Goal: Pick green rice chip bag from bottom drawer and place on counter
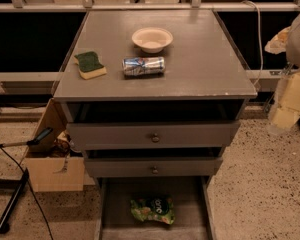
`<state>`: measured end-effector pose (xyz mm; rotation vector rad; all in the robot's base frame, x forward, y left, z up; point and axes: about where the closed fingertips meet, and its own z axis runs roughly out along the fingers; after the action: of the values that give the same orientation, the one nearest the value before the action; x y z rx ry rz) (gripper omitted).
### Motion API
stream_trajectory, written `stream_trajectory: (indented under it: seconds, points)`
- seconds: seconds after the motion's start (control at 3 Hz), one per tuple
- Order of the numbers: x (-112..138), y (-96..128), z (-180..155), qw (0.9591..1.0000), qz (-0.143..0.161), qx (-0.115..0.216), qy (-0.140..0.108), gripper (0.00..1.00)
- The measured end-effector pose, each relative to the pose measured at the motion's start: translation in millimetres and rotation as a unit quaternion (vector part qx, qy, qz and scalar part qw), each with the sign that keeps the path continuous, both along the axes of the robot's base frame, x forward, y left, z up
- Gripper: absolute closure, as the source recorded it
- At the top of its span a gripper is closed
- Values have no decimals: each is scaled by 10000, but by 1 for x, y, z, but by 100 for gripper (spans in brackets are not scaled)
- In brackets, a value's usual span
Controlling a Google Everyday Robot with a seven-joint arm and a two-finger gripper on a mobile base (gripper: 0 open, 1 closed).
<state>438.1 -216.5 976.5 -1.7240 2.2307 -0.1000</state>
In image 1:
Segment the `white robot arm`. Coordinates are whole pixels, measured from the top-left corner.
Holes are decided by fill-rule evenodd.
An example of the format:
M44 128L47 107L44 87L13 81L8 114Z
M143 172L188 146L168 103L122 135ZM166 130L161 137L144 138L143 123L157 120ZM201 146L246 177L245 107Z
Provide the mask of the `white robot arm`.
M272 54L286 53L287 61L298 71L281 77L277 84L275 103L269 112L271 134L289 131L300 119L300 14L290 27L276 34L265 46Z

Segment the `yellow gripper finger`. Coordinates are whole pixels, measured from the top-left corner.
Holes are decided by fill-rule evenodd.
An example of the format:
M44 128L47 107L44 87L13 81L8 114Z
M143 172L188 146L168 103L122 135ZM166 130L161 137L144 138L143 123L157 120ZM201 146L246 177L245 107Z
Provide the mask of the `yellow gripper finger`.
M271 54L279 54L286 51L286 43L291 27L279 31L270 41L267 42L264 50Z
M268 131L279 135L289 131L300 119L300 70L279 80L274 101L268 116Z

